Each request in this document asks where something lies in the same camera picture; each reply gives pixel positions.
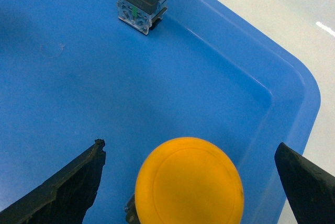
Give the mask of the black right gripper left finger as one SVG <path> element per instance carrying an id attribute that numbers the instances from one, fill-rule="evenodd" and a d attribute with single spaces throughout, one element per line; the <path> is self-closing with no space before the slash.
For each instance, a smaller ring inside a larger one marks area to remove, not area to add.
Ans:
<path id="1" fill-rule="evenodd" d="M 106 161 L 102 139 L 40 186 L 1 211 L 1 223 L 82 223 Z"/>

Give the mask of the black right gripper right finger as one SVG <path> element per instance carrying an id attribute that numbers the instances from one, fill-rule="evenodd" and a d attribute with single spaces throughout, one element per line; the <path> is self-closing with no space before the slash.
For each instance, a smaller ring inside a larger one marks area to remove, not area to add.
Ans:
<path id="1" fill-rule="evenodd" d="M 334 223 L 334 176 L 283 142 L 274 160 L 296 221 Z"/>

